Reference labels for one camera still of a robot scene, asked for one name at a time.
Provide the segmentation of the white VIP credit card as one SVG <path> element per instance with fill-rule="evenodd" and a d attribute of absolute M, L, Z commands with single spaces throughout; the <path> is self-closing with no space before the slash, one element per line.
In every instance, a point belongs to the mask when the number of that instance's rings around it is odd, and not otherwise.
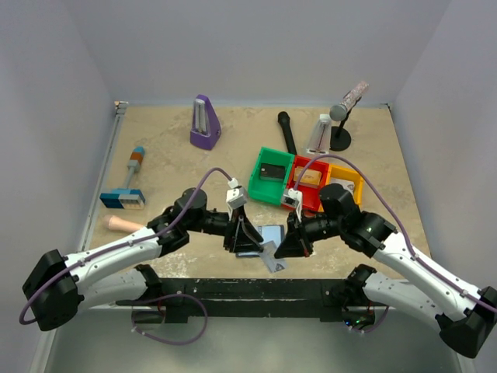
<path fill-rule="evenodd" d="M 275 257 L 276 244 L 274 241 L 266 242 L 262 245 L 262 252 L 259 254 L 260 259 L 266 265 L 266 268 L 271 274 L 286 270 L 288 268 L 285 259 L 277 259 Z"/>

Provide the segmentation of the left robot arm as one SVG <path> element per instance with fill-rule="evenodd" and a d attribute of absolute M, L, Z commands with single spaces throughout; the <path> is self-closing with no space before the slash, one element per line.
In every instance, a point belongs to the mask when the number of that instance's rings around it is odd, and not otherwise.
<path fill-rule="evenodd" d="M 227 211 L 207 209 L 207 194 L 196 188 L 182 193 L 173 205 L 128 236 L 89 251 L 62 255 L 53 249 L 36 263 L 22 286 L 27 299 L 24 312 L 31 311 L 33 323 L 42 331 L 56 329 L 90 304 L 96 289 L 117 272 L 131 267 L 132 288 L 143 300 L 157 294 L 160 280 L 144 265 L 184 247 L 191 232 L 218 235 L 230 253 L 261 252 L 263 238 L 245 213 L 245 191 L 227 192 Z"/>

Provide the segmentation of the blue card holder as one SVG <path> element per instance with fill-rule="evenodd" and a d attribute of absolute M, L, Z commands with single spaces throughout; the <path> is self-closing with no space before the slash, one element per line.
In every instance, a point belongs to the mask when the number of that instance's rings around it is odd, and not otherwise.
<path fill-rule="evenodd" d="M 263 241 L 261 245 L 264 246 L 268 242 L 273 242 L 275 247 L 277 247 L 283 240 L 284 237 L 284 227 L 282 225 L 258 225 L 256 226 L 258 233 L 262 236 Z M 236 253 L 237 258 L 255 258 L 260 257 L 259 252 L 246 252 L 246 253 Z"/>

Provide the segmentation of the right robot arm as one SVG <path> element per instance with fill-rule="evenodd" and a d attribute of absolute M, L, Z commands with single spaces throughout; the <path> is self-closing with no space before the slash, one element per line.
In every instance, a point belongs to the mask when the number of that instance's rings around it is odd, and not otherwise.
<path fill-rule="evenodd" d="M 470 284 L 434 262 L 412 246 L 400 225 L 361 211 L 341 185 L 327 185 L 318 196 L 323 211 L 308 218 L 302 212 L 302 193 L 284 192 L 282 201 L 294 211 L 288 215 L 288 232 L 274 256 L 308 257 L 314 242 L 339 237 L 350 249 L 403 276 L 396 281 L 361 267 L 347 279 L 355 292 L 426 322 L 452 350 L 477 357 L 496 325 L 496 290 Z"/>

